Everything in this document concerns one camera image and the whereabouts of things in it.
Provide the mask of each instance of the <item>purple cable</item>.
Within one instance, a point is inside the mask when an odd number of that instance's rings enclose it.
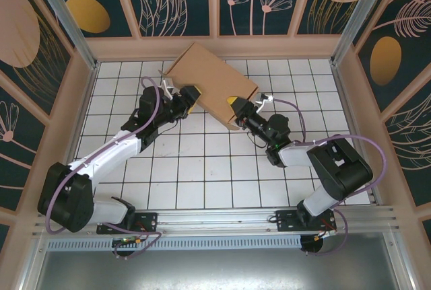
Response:
[[[366,141],[366,142],[368,142],[368,143],[370,143],[376,147],[378,152],[380,152],[380,155],[381,155],[382,161],[383,161],[382,171],[380,172],[380,175],[376,178],[376,180],[373,181],[372,183],[370,183],[368,186],[365,186],[362,189],[359,189],[359,190],[351,193],[349,195],[349,197],[352,197],[352,196],[355,196],[357,194],[360,194],[361,192],[370,190],[371,188],[375,187],[378,183],[380,183],[380,181],[383,179],[383,177],[385,176],[386,171],[387,171],[387,166],[388,166],[387,159],[386,159],[385,153],[383,152],[380,145],[378,145],[377,143],[375,143],[372,139],[369,139],[368,137],[361,137],[360,135],[351,135],[351,134],[334,135],[333,137],[326,137],[324,139],[321,139],[321,140],[318,140],[315,142],[298,143],[298,145],[316,145],[316,144],[321,144],[324,142],[338,140],[338,139],[358,139],[358,140]],[[336,207],[340,202],[341,201],[339,201],[338,203],[333,205],[332,208]]]
[[[58,233],[61,233],[62,231],[65,230],[65,227],[62,227],[61,229],[58,229],[56,231],[53,231],[51,229],[51,225],[50,225],[50,219],[51,219],[51,213],[53,212],[53,207],[55,204],[55,201],[57,200],[57,197],[59,196],[61,190],[64,188],[64,186],[66,185],[66,183],[76,174],[78,173],[78,171],[80,171],[85,165],[88,165],[94,158],[98,157],[101,153],[105,152],[107,149],[109,149],[110,147],[112,147],[113,145],[115,145],[118,142],[121,142],[125,139],[128,139],[129,137],[131,137],[132,135],[136,135],[137,133],[141,132],[142,130],[144,130],[148,125],[151,124],[151,122],[153,121],[153,119],[156,117],[157,115],[157,111],[159,109],[159,105],[160,105],[160,93],[159,90],[157,89],[157,84],[154,82],[153,79],[151,79],[150,77],[142,77],[141,78],[141,84],[143,85],[143,80],[147,79],[151,82],[151,84],[155,87],[155,91],[156,91],[156,107],[154,108],[153,114],[151,115],[151,117],[148,119],[148,121],[141,126],[140,128],[138,128],[136,131],[134,132],[130,132],[129,134],[126,134],[124,137],[121,137],[115,141],[112,141],[111,143],[109,143],[108,145],[106,145],[105,147],[101,148],[99,151],[95,152],[95,154],[93,154],[91,157],[89,157],[87,160],[85,160],[82,164],[80,164],[79,166],[77,166],[70,174],[68,174],[66,176],[66,178],[63,179],[63,181],[60,183],[60,185],[58,186],[58,188],[56,189],[56,191],[54,192],[54,195],[51,199],[51,202],[49,203],[48,206],[48,210],[46,211],[46,217],[45,217],[45,227],[46,230],[48,231],[49,234],[55,235]],[[119,230],[118,227],[114,226],[110,226],[111,228],[115,228],[117,230]]]
[[[150,243],[148,243],[144,248],[142,248],[141,250],[134,251],[134,253],[132,253],[128,256],[119,256],[117,250],[119,249],[119,247],[122,244],[121,243],[117,244],[114,248],[114,254],[117,258],[121,258],[123,260],[128,260],[130,258],[134,258],[135,256],[138,256],[138,255],[144,253],[148,248],[153,246],[153,244],[156,243],[162,237],[162,233],[160,233],[159,231],[147,231],[145,233],[138,233],[136,231],[129,231],[127,229],[117,227],[117,226],[110,224],[110,223],[103,223],[103,225],[108,226],[108,227],[113,228],[113,229],[116,229],[117,231],[121,231],[121,232],[126,233],[126,234],[146,235],[147,239],[148,239],[148,236],[150,236],[150,235],[157,235],[157,237],[154,240],[152,240]]]
[[[334,248],[333,250],[330,250],[328,252],[323,252],[323,253],[311,253],[314,256],[326,256],[326,255],[331,255],[334,254],[338,251],[341,250],[341,248],[344,246],[344,244],[347,242],[347,236],[349,235],[349,227],[347,226],[347,219],[345,218],[344,214],[339,211],[338,209],[334,209],[334,211],[341,216],[341,218],[343,219],[344,222],[344,228],[345,228],[345,234],[344,234],[344,238],[343,241],[340,243],[340,245],[338,245],[336,248]]]
[[[302,127],[302,136],[303,136],[302,142],[305,142],[305,134],[306,134],[305,120],[304,120],[304,117],[303,117],[303,115],[302,115],[301,110],[299,109],[299,107],[297,107],[297,105],[295,105],[294,103],[288,102],[287,100],[279,100],[277,98],[274,98],[273,100],[275,102],[279,102],[279,103],[284,103],[284,104],[290,105],[291,107],[293,107],[293,108],[296,109],[296,111],[299,114],[299,119],[300,119],[301,127]]]

